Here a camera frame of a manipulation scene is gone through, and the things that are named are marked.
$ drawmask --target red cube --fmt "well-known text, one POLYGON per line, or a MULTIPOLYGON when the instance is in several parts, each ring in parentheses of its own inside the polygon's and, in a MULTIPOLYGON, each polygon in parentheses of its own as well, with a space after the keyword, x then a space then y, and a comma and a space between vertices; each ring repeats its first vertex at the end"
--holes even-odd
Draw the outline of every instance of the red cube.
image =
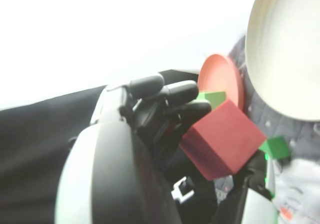
POLYGON ((257 151, 266 136, 225 101, 185 133, 181 148, 207 180, 232 175, 257 151))

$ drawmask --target white background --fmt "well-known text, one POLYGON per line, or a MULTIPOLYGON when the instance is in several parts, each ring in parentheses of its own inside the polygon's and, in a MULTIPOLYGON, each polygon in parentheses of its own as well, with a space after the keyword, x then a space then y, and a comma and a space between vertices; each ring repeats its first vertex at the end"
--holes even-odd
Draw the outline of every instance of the white background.
POLYGON ((0 109, 145 71, 200 69, 254 0, 0 0, 0 109))

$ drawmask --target white plate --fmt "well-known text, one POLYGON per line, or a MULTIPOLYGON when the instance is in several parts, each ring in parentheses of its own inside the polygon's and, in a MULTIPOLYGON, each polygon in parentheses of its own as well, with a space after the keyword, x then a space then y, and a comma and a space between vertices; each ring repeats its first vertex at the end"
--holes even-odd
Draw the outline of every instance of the white plate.
POLYGON ((245 47, 249 77, 271 108, 320 120, 320 0, 255 0, 245 47))

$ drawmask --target toy block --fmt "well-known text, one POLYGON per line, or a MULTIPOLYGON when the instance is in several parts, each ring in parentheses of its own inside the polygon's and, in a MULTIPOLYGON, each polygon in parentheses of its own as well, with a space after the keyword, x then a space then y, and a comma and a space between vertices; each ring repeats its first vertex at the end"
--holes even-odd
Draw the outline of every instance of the toy block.
POLYGON ((237 173, 266 140, 259 128, 227 100, 182 137, 180 146, 207 180, 237 173))
POLYGON ((264 141, 259 149, 273 159, 287 158, 290 156, 290 149, 283 137, 270 138, 264 141))
POLYGON ((200 92, 197 100, 208 100, 211 104, 211 109, 216 109, 226 100, 226 92, 200 92))

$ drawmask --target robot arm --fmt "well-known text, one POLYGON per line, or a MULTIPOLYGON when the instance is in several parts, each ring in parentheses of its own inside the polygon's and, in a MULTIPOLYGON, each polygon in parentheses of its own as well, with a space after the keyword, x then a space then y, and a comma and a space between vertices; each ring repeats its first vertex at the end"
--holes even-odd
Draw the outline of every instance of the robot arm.
MULTIPOLYGON (((188 177, 170 186, 159 166, 190 125, 210 112, 209 103, 189 103, 197 95, 195 82, 164 86, 160 75, 105 89, 63 168, 55 224, 180 224, 176 203, 192 199, 197 186, 182 190, 188 177)), ((271 168, 257 152, 234 176, 213 223, 275 223, 266 189, 272 187, 271 168)))

